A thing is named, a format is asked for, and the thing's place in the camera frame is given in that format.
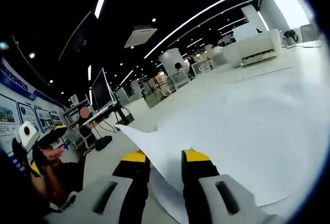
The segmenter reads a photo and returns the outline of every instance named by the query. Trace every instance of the person in background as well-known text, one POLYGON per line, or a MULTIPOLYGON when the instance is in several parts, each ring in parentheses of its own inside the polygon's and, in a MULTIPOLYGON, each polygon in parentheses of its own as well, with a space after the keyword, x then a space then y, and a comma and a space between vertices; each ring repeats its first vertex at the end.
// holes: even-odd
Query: person in background
POLYGON ((174 67, 176 68, 176 71, 179 71, 179 70, 182 69, 182 65, 181 65, 179 62, 177 62, 177 63, 174 65, 174 67))
POLYGON ((189 62, 189 72, 188 72, 188 77, 189 77, 189 78, 191 78, 191 77, 195 77, 195 73, 194 73, 194 70, 193 70, 193 68, 192 68, 192 65, 193 65, 194 63, 196 63, 196 61, 195 61, 192 57, 190 57, 190 58, 188 58, 188 62, 189 62))

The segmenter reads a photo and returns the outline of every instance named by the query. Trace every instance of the white machine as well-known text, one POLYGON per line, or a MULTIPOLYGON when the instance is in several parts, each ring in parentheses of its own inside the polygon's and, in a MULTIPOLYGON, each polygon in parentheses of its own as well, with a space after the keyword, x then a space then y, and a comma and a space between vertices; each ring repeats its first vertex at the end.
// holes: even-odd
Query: white machine
POLYGON ((277 29, 272 29, 224 48, 222 53, 232 67, 244 66, 275 57, 281 51, 281 39, 277 29))

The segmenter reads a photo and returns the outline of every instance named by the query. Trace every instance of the poster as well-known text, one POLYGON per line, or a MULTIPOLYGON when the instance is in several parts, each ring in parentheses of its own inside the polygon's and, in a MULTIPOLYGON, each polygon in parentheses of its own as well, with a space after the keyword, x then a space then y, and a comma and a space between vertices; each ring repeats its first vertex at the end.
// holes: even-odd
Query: poster
POLYGON ((44 133, 54 127, 54 122, 51 119, 51 115, 48 111, 35 107, 35 112, 39 120, 39 124, 41 125, 41 129, 44 133))
POLYGON ((41 132, 37 117, 32 107, 20 102, 18 102, 18 107, 22 122, 29 121, 38 132, 41 132))
POLYGON ((57 112, 49 112, 55 126, 63 125, 63 122, 57 112))
POLYGON ((5 152, 12 151, 11 141, 20 125, 16 101, 0 94, 0 142, 5 152))

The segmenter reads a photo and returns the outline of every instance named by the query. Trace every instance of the black cable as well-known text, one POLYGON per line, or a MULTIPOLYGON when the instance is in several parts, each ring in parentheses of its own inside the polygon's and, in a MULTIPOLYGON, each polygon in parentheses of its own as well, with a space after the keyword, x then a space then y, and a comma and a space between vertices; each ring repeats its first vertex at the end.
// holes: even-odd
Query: black cable
POLYGON ((111 124, 109 124, 109 123, 107 123, 105 120, 103 120, 108 126, 110 126, 112 129, 113 129, 113 131, 111 131, 111 130, 107 130, 107 129, 105 129, 105 128, 103 128, 100 124, 100 127, 102 128, 102 129, 104 129, 104 130, 107 130, 107 131, 110 131, 110 132, 113 132, 113 133, 117 133, 117 131, 115 130, 115 128, 111 125, 111 124))
POLYGON ((323 46, 323 44, 322 45, 320 45, 320 46, 302 46, 302 45, 293 45, 293 46, 282 46, 282 48, 285 48, 285 49, 291 49, 291 48, 293 48, 293 47, 302 47, 302 48, 320 48, 320 47, 322 47, 323 46))
POLYGON ((119 123, 119 120, 118 120, 118 117, 117 117, 116 111, 114 112, 114 114, 115 114, 115 118, 117 119, 117 123, 119 123))
POLYGON ((107 123, 105 120, 103 120, 108 126, 110 126, 112 129, 113 129, 113 131, 114 131, 114 133, 117 133, 116 132, 116 129, 111 125, 111 124, 109 124, 109 123, 107 123))
POLYGON ((127 109, 126 107, 122 107, 122 108, 124 108, 125 110, 127 110, 128 111, 128 114, 132 115, 132 113, 130 112, 129 109, 127 109))
POLYGON ((99 135, 99 137, 100 137, 100 139, 101 139, 102 137, 101 137, 100 133, 98 132, 98 130, 96 129, 96 127, 95 127, 93 121, 92 121, 92 125, 93 125, 94 129, 96 130, 97 134, 99 135))
POLYGON ((111 130, 108 130, 108 129, 106 129, 106 128, 103 128, 100 124, 98 124, 98 125, 99 125, 102 129, 104 129, 104 130, 106 130, 106 131, 116 133, 116 132, 114 132, 114 131, 111 131, 111 130))

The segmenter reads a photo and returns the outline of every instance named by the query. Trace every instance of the black stand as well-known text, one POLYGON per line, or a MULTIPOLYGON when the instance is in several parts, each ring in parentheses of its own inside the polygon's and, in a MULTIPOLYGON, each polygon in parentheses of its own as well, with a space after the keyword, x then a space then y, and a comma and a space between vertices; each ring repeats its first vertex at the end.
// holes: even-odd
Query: black stand
MULTIPOLYGON (((129 120, 127 119, 127 117, 125 116, 125 114, 122 111, 122 106, 121 104, 116 104, 115 106, 109 108, 106 112, 104 112, 104 114, 100 115, 96 120, 98 123, 100 123, 101 121, 103 121, 104 119, 106 119, 107 117, 109 117, 109 115, 112 112, 117 112, 119 114, 119 116, 121 117, 123 124, 124 125, 128 125, 129 124, 129 120)), ((112 136, 107 135, 104 137, 101 137, 100 139, 98 139, 95 143, 95 149, 97 151, 102 150, 103 148, 105 148, 110 142, 112 141, 112 136)))

